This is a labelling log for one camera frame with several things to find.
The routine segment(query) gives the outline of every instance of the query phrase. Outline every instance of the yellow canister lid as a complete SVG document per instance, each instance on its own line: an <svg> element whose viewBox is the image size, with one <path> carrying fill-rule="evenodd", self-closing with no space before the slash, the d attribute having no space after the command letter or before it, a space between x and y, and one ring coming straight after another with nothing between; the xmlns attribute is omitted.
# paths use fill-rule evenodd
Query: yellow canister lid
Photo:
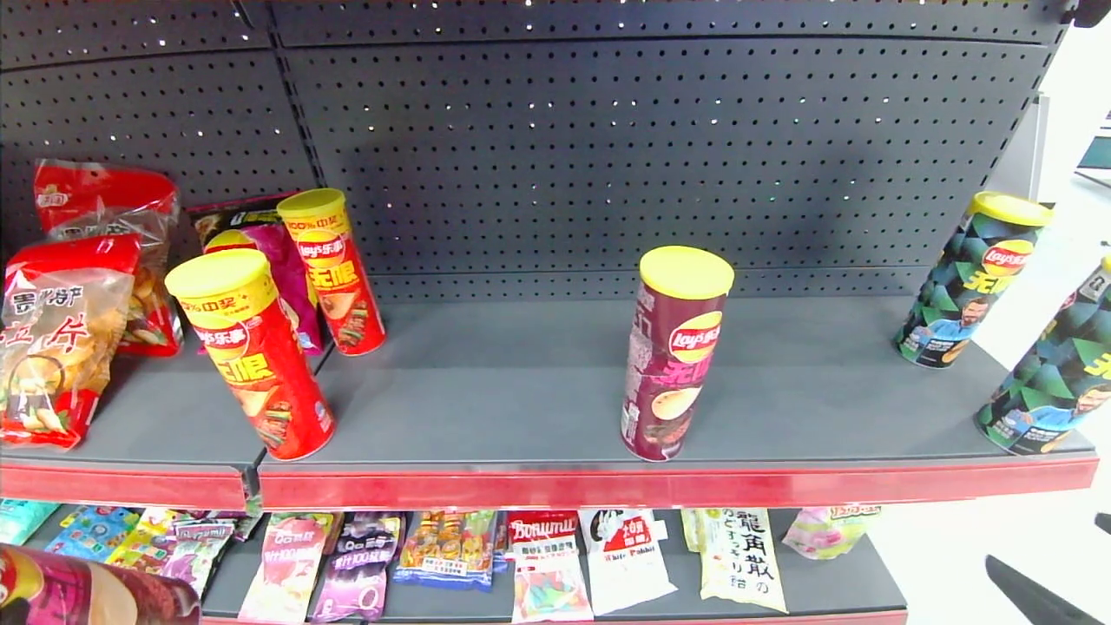
<svg viewBox="0 0 1111 625"><path fill-rule="evenodd" d="M343 191L339 189L311 189L290 195L278 202L278 214L282 216L307 216L317 212L331 212L343 208Z"/></svg>
<svg viewBox="0 0 1111 625"><path fill-rule="evenodd" d="M178 264L166 274L166 290L178 299L204 299L238 291L270 273L267 254L257 249L226 249Z"/></svg>
<svg viewBox="0 0 1111 625"><path fill-rule="evenodd" d="M1040 228L1053 219L1053 211L1044 205L995 191L980 191L972 195L971 212L982 212L988 216L1014 223Z"/></svg>
<svg viewBox="0 0 1111 625"><path fill-rule="evenodd" d="M693 246L665 245L640 259L640 278L678 299L713 299L725 294L737 273L723 258Z"/></svg>

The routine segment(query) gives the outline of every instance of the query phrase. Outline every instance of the store shelf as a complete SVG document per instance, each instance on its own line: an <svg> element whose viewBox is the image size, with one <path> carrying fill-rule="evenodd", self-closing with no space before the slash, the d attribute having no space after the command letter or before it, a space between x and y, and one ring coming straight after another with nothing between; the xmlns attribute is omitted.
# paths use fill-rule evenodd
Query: store shelf
<svg viewBox="0 0 1111 625"><path fill-rule="evenodd" d="M679 514L660 513L670 540L661 546L671 581L679 591L653 602L600 617L599 621L652 623L852 623L895 625L905 623L907 603L894 579L867 541L848 555L831 562L811 562L777 544L790 616L723 599L699 598L699 555L685 551ZM777 537L787 532L793 511L772 511ZM261 532L254 540L234 545L220 563L204 597L206 623L238 623L236 615L258 569ZM588 575L585 560L583 573ZM457 592L391 583L382 623L507 623L513 606L513 578L494 575L491 593Z"/></svg>
<svg viewBox="0 0 1111 625"><path fill-rule="evenodd" d="M262 445L198 347L187 332L174 359L117 357L84 443L64 453L4 446L0 495L242 510L242 474L259 462Z"/></svg>
<svg viewBox="0 0 1111 625"><path fill-rule="evenodd" d="M889 336L908 296L730 300L679 460L618 434L631 301L393 304L390 339L318 379L331 444L259 466L269 510L750 506L940 501L1083 488L1073 435L1013 457L970 416L1005 371L970 347L915 367Z"/></svg>

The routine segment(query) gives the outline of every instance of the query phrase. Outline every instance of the maroon chip canister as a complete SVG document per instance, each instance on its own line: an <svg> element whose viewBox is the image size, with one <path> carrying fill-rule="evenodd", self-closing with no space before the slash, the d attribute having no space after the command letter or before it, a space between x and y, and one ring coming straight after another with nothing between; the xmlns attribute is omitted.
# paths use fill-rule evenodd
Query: maroon chip canister
<svg viewBox="0 0 1111 625"><path fill-rule="evenodd" d="M640 259L621 436L650 462L679 454L721 333L733 268L701 249L667 245Z"/></svg>

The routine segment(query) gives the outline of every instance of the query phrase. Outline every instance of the red shelf edge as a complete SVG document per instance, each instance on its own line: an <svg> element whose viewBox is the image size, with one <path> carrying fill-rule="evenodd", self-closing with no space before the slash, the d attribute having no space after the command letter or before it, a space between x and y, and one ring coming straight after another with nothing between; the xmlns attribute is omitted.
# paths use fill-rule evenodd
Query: red shelf edge
<svg viewBox="0 0 1111 625"><path fill-rule="evenodd" d="M206 616L201 619L202 625L264 625L260 623L249 623L236 618L223 618L219 616ZM595 622L578 622L589 625ZM752 618L714 618L714 619L690 619L690 621L644 621L652 625L697 625L705 623L708 625L905 625L907 611L891 609L883 612L861 612L852 614L817 614L809 616L758 616Z"/></svg>
<svg viewBox="0 0 1111 625"><path fill-rule="evenodd" d="M70 504L114 504L242 511L243 481L227 467L211 472L133 472L0 464L0 496Z"/></svg>
<svg viewBox="0 0 1111 625"><path fill-rule="evenodd" d="M801 507L901 503L1088 488L1099 458L1014 458L852 470L377 473L260 471L269 511L548 507Z"/></svg>

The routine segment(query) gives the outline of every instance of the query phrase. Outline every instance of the green patterned chip canister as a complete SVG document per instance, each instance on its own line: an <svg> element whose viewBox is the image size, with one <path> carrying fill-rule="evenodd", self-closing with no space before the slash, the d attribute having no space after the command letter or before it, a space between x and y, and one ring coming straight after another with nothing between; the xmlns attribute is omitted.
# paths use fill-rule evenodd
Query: green patterned chip canister
<svg viewBox="0 0 1111 625"><path fill-rule="evenodd" d="M943 370L1027 263L1053 213L1014 195L980 191L930 270L895 335L903 359Z"/></svg>
<svg viewBox="0 0 1111 625"><path fill-rule="evenodd" d="M995 445L1023 456L1047 454L1111 401L1109 286L1111 255L1064 300L977 413L977 425Z"/></svg>

